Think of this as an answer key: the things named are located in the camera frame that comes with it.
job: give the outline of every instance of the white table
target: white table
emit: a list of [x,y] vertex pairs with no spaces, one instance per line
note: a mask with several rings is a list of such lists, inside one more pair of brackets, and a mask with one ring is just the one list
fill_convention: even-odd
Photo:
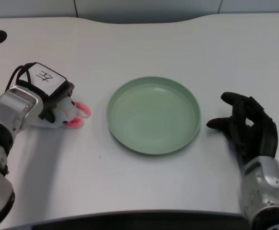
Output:
[[[0,94],[17,66],[38,61],[74,83],[74,99],[92,110],[82,129],[29,129],[17,136],[7,176],[16,201],[0,229],[123,210],[240,212],[234,152],[205,124],[231,114],[220,99],[230,91],[256,98],[279,133],[279,13],[126,25],[0,19],[0,30],[8,34],[0,44]],[[200,104],[201,130],[179,153],[139,155],[110,135],[111,94],[142,76],[174,79]]]

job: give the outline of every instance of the chinese character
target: chinese character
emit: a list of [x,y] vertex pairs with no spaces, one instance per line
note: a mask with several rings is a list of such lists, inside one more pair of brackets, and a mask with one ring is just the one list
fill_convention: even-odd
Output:
[[39,78],[43,79],[43,81],[47,81],[47,82],[48,82],[48,79],[53,78],[50,74],[47,74],[45,72],[43,72],[43,73],[44,74],[41,74],[41,73],[39,73],[38,75],[36,74],[36,76],[38,76]]

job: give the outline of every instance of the plate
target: plate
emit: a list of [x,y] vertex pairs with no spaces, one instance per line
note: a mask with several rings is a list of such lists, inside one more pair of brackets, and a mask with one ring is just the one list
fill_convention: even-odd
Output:
[[113,94],[106,113],[116,139],[146,154],[171,153],[184,147],[201,124],[193,94],[178,82],[161,77],[127,82]]

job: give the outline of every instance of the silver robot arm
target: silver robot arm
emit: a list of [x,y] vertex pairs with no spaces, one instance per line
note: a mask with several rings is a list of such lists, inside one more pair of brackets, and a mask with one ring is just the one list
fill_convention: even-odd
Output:
[[16,135],[32,124],[42,110],[41,98],[25,87],[14,85],[0,96],[0,223],[15,198],[12,184],[5,178],[7,156]]
[[[234,144],[242,166],[241,209],[252,230],[279,230],[279,163],[277,127],[252,97],[225,92],[232,116],[207,126],[222,131]],[[253,121],[249,126],[246,119]]]
[[253,230],[279,230],[279,163],[258,156],[243,167],[241,208]]

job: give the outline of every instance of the white label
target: white label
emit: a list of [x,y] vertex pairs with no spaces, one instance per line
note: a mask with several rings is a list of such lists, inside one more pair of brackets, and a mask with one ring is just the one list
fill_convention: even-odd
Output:
[[[50,96],[66,80],[62,76],[38,63],[33,65],[29,69],[29,72],[31,83],[44,91],[48,96]],[[21,75],[19,79],[28,82],[26,73]]]

